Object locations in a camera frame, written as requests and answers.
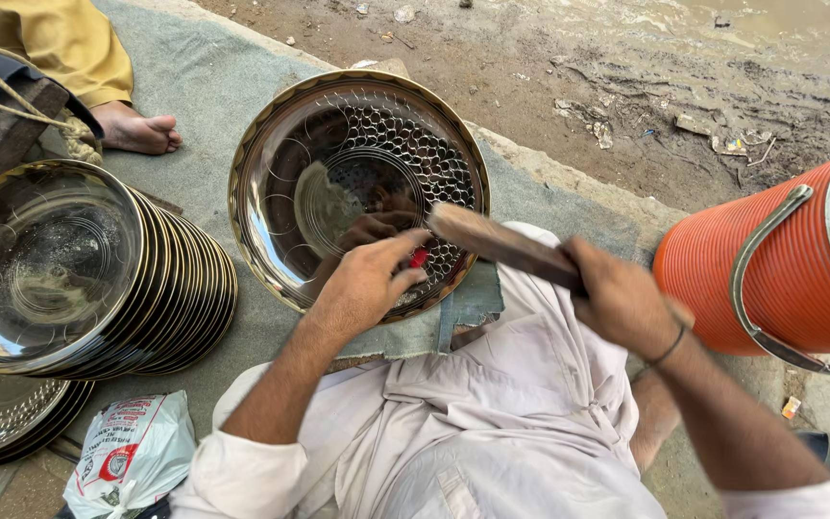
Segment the wooden tool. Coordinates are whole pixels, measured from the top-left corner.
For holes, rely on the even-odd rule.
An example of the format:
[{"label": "wooden tool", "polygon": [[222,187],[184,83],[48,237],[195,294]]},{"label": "wooden tool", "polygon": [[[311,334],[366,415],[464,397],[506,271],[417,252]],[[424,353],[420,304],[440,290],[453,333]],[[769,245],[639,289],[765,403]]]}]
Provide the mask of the wooden tool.
[{"label": "wooden tool", "polygon": [[587,296],[578,267],[555,248],[452,203],[434,204],[428,227],[450,243]]}]

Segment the mud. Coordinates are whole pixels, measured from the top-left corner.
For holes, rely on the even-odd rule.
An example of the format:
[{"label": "mud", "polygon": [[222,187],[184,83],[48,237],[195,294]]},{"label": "mud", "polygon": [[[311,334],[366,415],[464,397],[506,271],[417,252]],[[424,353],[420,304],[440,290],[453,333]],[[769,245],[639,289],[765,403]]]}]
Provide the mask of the mud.
[{"label": "mud", "polygon": [[[377,1],[367,15],[345,0],[197,3],[335,65],[399,57],[465,119],[682,210],[830,159],[830,0]],[[401,24],[406,4],[416,16]],[[557,99],[604,111],[612,147]],[[675,126],[680,113],[720,141],[748,130],[777,141],[749,167],[769,141],[720,155]]]}]

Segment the white plastic bag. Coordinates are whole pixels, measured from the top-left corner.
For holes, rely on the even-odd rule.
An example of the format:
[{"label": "white plastic bag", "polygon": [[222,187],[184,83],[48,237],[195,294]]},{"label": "white plastic bag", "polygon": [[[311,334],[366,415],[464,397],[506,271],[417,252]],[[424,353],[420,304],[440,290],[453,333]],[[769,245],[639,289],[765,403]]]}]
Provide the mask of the white plastic bag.
[{"label": "white plastic bag", "polygon": [[118,519],[186,478],[194,451],[184,391],[115,402],[91,421],[63,498],[75,519]]}]

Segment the metal handle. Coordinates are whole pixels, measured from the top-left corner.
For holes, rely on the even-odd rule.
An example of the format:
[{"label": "metal handle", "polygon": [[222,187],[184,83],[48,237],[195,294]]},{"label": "metal handle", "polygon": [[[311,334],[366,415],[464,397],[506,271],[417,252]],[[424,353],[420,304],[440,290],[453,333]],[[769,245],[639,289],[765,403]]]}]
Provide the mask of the metal handle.
[{"label": "metal handle", "polygon": [[745,303],[742,295],[745,271],[748,269],[748,261],[752,258],[752,254],[755,253],[755,249],[761,245],[761,242],[764,241],[767,235],[812,195],[813,189],[809,185],[800,184],[793,187],[780,205],[772,210],[767,215],[767,218],[764,218],[763,221],[758,223],[755,230],[751,231],[748,237],[745,238],[745,241],[742,243],[742,248],[735,255],[735,261],[732,264],[732,274],[729,277],[729,300],[732,303],[732,310],[735,311],[735,318],[739,320],[739,324],[742,325],[745,332],[755,341],[757,346],[763,348],[770,355],[797,368],[830,375],[830,365],[827,362],[814,358],[780,341],[778,338],[765,333],[761,330],[761,327],[751,322],[748,318],[748,312],[745,311]]}]

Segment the man's left hand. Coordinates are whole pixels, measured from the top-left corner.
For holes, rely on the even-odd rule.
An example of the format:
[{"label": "man's left hand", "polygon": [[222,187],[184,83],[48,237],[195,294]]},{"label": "man's left hand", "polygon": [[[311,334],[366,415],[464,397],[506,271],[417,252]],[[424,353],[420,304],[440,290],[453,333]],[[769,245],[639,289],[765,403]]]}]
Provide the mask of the man's left hand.
[{"label": "man's left hand", "polygon": [[409,287],[428,279],[422,269],[405,269],[396,275],[393,270],[430,237],[424,229],[409,229],[355,247],[345,254],[304,320],[342,345],[369,330]]}]

